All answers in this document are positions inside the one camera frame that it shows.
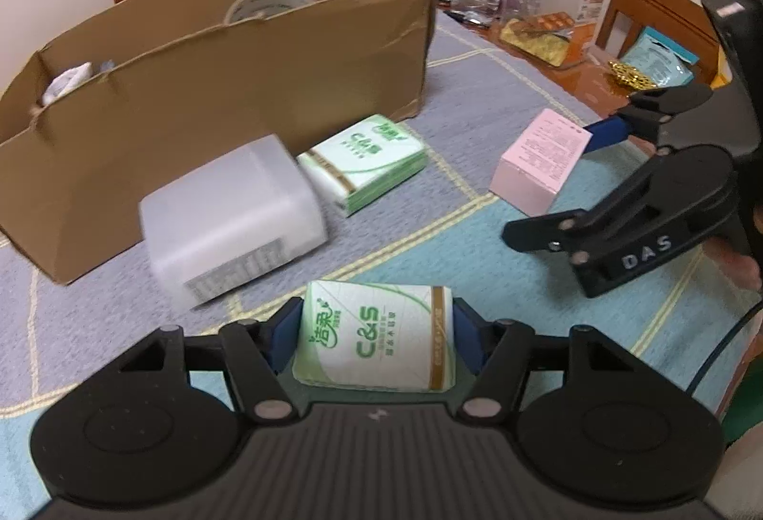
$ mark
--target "barcode label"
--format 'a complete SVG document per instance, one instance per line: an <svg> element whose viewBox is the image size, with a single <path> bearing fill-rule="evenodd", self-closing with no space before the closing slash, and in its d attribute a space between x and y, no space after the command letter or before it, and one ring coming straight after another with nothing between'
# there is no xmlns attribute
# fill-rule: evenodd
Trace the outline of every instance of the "barcode label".
<svg viewBox="0 0 763 520"><path fill-rule="evenodd" d="M199 304L206 303L229 289L270 272L285 261L281 238L276 238L254 251L194 277L186 282L186 287L193 292Z"/></svg>

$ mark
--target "green packaging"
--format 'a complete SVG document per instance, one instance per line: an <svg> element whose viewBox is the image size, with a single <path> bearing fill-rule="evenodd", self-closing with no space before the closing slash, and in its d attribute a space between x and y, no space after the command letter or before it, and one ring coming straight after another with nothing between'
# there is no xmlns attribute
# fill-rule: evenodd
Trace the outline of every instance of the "green packaging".
<svg viewBox="0 0 763 520"><path fill-rule="evenodd" d="M318 387L450 389L455 383L450 289L310 282L292 373Z"/></svg>
<svg viewBox="0 0 763 520"><path fill-rule="evenodd" d="M421 171L423 143L383 115L372 115L300 154L318 193L345 216Z"/></svg>

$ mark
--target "metal screw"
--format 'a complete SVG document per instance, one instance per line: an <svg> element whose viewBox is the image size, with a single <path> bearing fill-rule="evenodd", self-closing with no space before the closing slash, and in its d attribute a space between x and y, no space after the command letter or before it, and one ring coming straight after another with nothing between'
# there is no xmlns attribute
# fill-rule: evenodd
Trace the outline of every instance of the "metal screw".
<svg viewBox="0 0 763 520"><path fill-rule="evenodd" d="M489 397L472 397L461 404L461 409L470 417L490 418L501 412L501 404Z"/></svg>
<svg viewBox="0 0 763 520"><path fill-rule="evenodd" d="M570 261L571 261L571 262L572 262L572 263L573 263L575 266L580 266L580 265L583 265L583 264L585 264L585 263L586 263L586 262L587 262L589 259L590 259L590 255L588 255L588 252L587 252L587 251L575 251L575 253L573 253L573 254L570 256Z"/></svg>
<svg viewBox="0 0 763 520"><path fill-rule="evenodd" d="M269 421L277 421L291 415L291 404L282 399L265 399L254 407L254 414Z"/></svg>

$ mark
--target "cardboard box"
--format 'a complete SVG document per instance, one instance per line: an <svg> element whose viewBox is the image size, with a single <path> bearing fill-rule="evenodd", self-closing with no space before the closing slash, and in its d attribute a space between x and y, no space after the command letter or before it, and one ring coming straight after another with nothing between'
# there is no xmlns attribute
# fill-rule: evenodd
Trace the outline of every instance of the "cardboard box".
<svg viewBox="0 0 763 520"><path fill-rule="evenodd" d="M125 0L5 91L0 230L56 282L139 242L144 196L234 148L276 133L299 154L368 115L418 112L435 0L316 0L225 26L234 1ZM40 107L56 75L106 60Z"/></svg>
<svg viewBox="0 0 763 520"><path fill-rule="evenodd" d="M544 109L501 156L490 190L528 216L545 214L589 139L587 130Z"/></svg>

